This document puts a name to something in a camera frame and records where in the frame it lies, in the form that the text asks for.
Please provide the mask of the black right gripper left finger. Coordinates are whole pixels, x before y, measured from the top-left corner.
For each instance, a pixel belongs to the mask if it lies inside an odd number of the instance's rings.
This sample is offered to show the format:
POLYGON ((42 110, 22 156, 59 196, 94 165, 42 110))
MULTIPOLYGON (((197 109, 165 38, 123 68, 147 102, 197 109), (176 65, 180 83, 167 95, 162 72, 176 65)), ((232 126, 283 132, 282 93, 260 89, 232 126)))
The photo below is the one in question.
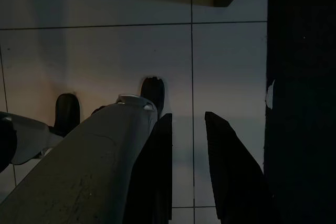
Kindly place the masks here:
POLYGON ((131 173, 123 223, 172 220, 172 114, 154 125, 131 173))

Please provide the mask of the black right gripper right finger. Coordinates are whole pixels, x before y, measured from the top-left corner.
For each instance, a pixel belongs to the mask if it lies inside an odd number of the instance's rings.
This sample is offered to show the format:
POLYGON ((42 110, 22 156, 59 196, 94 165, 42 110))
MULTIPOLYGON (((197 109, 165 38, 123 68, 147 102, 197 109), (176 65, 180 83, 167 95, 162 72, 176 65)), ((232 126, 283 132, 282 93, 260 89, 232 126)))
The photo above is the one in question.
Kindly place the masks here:
POLYGON ((216 214, 221 223, 264 223, 262 172, 228 121, 205 113, 208 163, 216 214))

